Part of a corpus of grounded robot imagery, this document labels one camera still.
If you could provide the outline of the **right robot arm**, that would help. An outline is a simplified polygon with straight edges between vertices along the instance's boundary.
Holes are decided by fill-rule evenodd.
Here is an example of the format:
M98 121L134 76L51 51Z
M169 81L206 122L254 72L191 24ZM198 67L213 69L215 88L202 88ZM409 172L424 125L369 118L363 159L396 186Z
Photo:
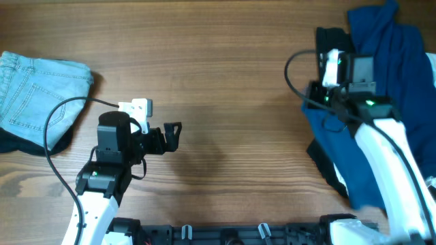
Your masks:
M370 165L390 221L390 234L335 221L330 240L363 244L434 244L435 200L390 97L375 94L373 57L332 49L321 55L321 95L306 101L343 122Z

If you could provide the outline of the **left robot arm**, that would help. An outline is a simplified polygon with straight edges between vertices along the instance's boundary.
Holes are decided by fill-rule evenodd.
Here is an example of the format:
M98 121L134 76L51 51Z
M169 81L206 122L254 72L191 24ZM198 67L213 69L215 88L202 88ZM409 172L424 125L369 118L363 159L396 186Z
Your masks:
M136 120L125 112L99 117L97 146L76 177L79 207L73 209L63 244L150 244L140 221L119 218L117 212L130 182L133 165L146 165L148 154L178 148L182 124L166 123L147 134L131 132Z

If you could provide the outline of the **blue t-shirt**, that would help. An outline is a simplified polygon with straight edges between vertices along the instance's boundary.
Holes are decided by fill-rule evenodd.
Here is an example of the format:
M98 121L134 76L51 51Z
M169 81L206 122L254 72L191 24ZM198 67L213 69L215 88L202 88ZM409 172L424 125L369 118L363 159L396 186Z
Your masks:
M360 7L348 12L350 32L316 30L317 53L332 49L374 58L377 95L394 101L406 128L407 140L423 178L435 176L435 85L433 68L418 28L398 24L399 5ZM384 202L371 167L343 123L325 110L302 106L313 130L317 150L309 150L329 185L349 198L353 209L383 208Z

